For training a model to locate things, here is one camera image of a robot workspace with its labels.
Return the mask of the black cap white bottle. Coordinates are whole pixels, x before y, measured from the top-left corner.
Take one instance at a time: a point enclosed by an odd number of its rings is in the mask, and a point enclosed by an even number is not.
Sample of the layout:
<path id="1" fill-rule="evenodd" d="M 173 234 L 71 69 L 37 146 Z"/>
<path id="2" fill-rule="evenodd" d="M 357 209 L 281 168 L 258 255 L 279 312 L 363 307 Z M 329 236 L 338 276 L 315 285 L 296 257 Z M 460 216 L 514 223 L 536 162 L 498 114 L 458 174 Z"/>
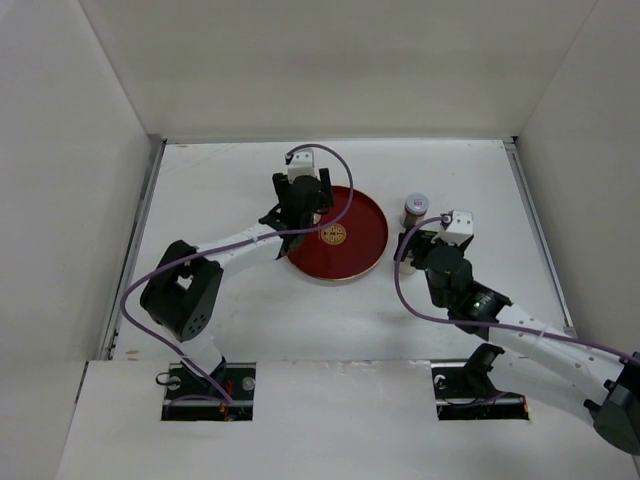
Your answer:
<path id="1" fill-rule="evenodd" d="M 416 272 L 416 268 L 413 266 L 414 258 L 410 255 L 407 255 L 401 262 L 399 266 L 399 273 L 402 275 L 413 275 Z"/>

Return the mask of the purple lid pepper jar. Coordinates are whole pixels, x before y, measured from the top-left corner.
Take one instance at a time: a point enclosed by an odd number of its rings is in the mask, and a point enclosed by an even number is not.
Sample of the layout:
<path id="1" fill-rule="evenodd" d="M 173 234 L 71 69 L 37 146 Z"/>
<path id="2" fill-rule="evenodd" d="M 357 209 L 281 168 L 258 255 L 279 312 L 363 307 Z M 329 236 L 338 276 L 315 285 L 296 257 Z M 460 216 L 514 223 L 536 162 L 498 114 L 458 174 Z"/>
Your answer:
<path id="1" fill-rule="evenodd" d="M 409 194 L 404 202 L 400 223 L 404 229 L 413 228 L 423 221 L 429 209 L 429 199 L 422 193 Z"/>

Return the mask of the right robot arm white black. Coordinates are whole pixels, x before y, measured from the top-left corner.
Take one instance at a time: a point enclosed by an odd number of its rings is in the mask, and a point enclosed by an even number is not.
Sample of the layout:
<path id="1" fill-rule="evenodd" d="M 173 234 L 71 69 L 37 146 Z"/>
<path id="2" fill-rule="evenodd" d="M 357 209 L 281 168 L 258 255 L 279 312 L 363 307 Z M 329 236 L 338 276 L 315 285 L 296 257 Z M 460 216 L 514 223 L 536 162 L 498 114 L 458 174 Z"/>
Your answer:
<path id="1" fill-rule="evenodd" d="M 572 338 L 529 315 L 473 277 L 465 250 L 445 232 L 407 229 L 394 266 L 408 261 L 424 273 L 444 325 L 481 339 L 464 366 L 464 384 L 488 397 L 509 391 L 535 398 L 590 425 L 608 444 L 639 453 L 639 355 Z"/>

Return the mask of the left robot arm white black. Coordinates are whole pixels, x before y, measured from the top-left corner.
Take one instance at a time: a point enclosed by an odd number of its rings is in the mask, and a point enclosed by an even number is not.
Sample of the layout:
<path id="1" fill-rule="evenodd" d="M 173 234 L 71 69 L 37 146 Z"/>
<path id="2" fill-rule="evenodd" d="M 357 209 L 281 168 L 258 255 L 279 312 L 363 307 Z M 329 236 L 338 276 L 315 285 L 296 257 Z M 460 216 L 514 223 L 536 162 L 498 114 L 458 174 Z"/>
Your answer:
<path id="1" fill-rule="evenodd" d="M 320 169 L 318 176 L 300 175 L 293 180 L 276 173 L 272 181 L 278 203 L 252 227 L 205 246 L 177 240 L 169 245 L 159 265 L 244 240 L 247 245 L 175 266 L 150 279 L 140 296 L 142 309 L 198 365 L 189 383 L 202 398 L 214 398 L 224 387 L 226 360 L 206 330 L 222 281 L 291 254 L 305 239 L 300 231 L 315 226 L 317 218 L 334 206 L 327 168 Z"/>

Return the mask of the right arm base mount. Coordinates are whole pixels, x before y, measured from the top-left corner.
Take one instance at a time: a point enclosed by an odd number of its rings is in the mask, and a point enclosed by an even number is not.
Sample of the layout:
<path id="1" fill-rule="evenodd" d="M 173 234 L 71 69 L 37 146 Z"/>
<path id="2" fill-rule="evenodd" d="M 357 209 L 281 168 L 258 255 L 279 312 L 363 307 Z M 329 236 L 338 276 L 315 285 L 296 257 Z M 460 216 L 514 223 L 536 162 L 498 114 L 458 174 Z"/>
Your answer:
<path id="1" fill-rule="evenodd" d="M 436 414 L 440 421 L 529 420 L 526 398 L 497 390 L 488 373 L 505 350 L 481 344 L 466 360 L 431 363 Z"/>

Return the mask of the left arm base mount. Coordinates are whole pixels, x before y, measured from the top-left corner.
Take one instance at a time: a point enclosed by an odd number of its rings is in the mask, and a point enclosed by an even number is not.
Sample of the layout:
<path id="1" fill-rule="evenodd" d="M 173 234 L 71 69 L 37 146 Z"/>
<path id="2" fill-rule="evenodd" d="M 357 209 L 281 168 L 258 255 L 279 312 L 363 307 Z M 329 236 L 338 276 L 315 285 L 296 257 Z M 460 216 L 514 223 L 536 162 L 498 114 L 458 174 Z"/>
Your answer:
<path id="1" fill-rule="evenodd" d="M 207 380 L 181 363 L 172 363 L 155 382 L 164 389 L 161 420 L 169 422 L 251 421 L 256 391 L 255 363 L 227 363 L 214 379 L 233 400 L 227 404 L 222 394 Z"/>

